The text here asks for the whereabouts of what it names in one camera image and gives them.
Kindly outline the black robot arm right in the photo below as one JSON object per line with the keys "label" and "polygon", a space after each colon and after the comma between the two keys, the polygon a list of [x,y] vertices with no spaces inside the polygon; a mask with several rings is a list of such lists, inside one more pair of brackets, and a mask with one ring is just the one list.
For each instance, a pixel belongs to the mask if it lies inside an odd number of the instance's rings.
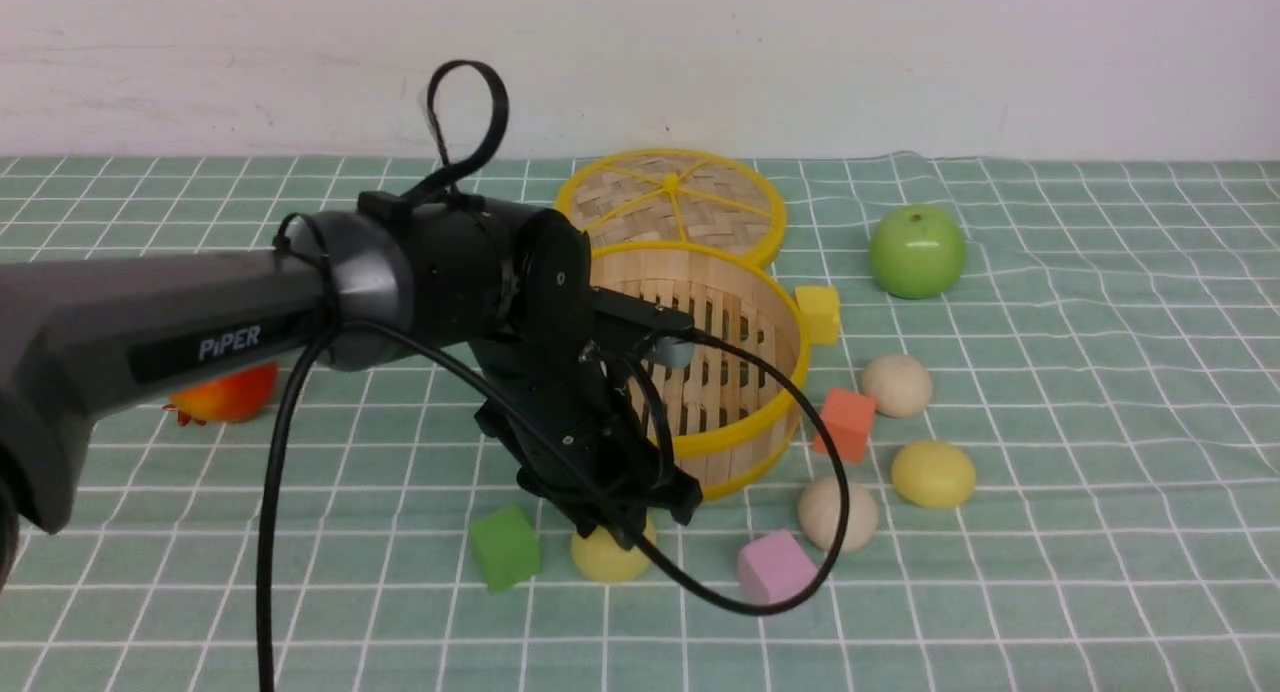
{"label": "black robot arm right", "polygon": [[564,215],[477,194],[412,206],[361,194],[356,212],[296,215],[269,249],[3,265],[3,570],[20,522],[70,519],[100,420],[321,342],[335,370],[417,347],[468,345],[486,381],[477,427],[518,463],[518,486],[579,533],[685,524],[701,487],[650,440],[627,385],[654,353],[684,367],[686,313],[590,281],[590,244]]}

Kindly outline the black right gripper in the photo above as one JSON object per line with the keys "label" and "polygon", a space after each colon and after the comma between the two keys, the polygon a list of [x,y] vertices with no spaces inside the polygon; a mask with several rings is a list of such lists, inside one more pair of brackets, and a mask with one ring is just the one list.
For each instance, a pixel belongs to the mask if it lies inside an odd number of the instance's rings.
{"label": "black right gripper", "polygon": [[635,547],[650,509],[690,524],[698,478],[669,467],[669,436],[650,440],[628,390],[643,361],[669,358],[669,313],[611,290],[585,290],[499,324],[468,347],[486,381],[476,423],[518,463],[518,486],[549,501],[579,537]]}

